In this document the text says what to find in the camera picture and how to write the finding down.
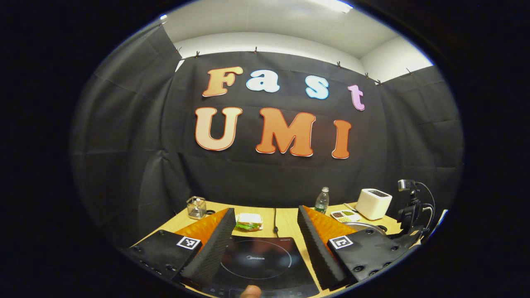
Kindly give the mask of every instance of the blue letter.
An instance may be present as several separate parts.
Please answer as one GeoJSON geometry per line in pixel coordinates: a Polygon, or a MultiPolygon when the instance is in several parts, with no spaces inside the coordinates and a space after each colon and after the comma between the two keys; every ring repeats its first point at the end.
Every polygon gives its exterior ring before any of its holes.
{"type": "Polygon", "coordinates": [[[330,94],[328,91],[329,84],[323,77],[310,75],[305,78],[305,83],[309,86],[305,89],[305,93],[307,93],[310,98],[317,98],[320,100],[328,98],[328,95],[330,94]]]}
{"type": "Polygon", "coordinates": [[[252,78],[246,82],[246,87],[250,90],[265,90],[267,92],[280,90],[280,86],[278,86],[278,75],[273,71],[255,71],[250,76],[252,78]]]}

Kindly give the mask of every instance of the induction cooktop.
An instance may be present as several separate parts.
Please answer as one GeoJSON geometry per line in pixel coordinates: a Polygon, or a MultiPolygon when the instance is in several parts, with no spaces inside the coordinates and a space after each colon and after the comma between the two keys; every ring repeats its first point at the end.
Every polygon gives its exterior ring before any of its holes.
{"type": "Polygon", "coordinates": [[[262,298],[305,298],[319,293],[293,238],[231,236],[212,284],[202,291],[239,298],[256,285],[262,298]]]}

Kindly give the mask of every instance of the ceiling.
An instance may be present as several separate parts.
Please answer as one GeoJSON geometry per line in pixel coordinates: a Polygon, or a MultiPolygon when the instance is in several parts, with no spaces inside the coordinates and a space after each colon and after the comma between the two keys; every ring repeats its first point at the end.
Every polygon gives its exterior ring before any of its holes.
{"type": "Polygon", "coordinates": [[[172,42],[227,32],[283,34],[322,43],[361,59],[397,36],[352,9],[337,12],[311,0],[198,0],[167,14],[172,42]]]}

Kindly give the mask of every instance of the ceiling light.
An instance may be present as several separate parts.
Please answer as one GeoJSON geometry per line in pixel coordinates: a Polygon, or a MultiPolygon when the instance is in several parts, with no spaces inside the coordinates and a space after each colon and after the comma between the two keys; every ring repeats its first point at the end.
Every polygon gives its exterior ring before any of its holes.
{"type": "Polygon", "coordinates": [[[349,12],[353,8],[349,4],[346,4],[339,0],[311,0],[311,1],[327,6],[328,8],[332,10],[342,11],[344,13],[349,12]]]}

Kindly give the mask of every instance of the midea logo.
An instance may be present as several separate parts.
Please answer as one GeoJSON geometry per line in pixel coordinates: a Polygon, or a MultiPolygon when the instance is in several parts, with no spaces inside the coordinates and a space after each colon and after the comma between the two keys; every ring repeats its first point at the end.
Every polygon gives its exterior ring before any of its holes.
{"type": "Polygon", "coordinates": [[[247,256],[247,260],[265,260],[265,258],[259,258],[259,257],[253,257],[253,256],[247,256]]]}

